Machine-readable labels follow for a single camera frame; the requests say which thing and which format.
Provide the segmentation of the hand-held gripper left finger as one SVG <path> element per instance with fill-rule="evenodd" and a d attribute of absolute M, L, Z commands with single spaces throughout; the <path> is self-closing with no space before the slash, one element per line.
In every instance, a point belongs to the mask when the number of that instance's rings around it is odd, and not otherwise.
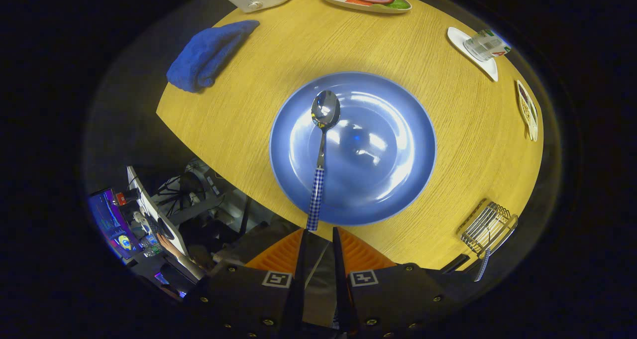
<path fill-rule="evenodd" d="M 223 260 L 184 298 L 216 339 L 293 339 L 302 326 L 308 231 L 300 228 L 240 265 Z"/>

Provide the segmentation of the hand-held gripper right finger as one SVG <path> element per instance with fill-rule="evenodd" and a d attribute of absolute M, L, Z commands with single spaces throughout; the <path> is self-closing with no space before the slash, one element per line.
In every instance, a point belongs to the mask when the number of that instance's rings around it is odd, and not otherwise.
<path fill-rule="evenodd" d="M 340 227 L 333 245 L 337 314 L 349 339 L 416 339 L 450 312 L 434 271 L 396 264 Z"/>

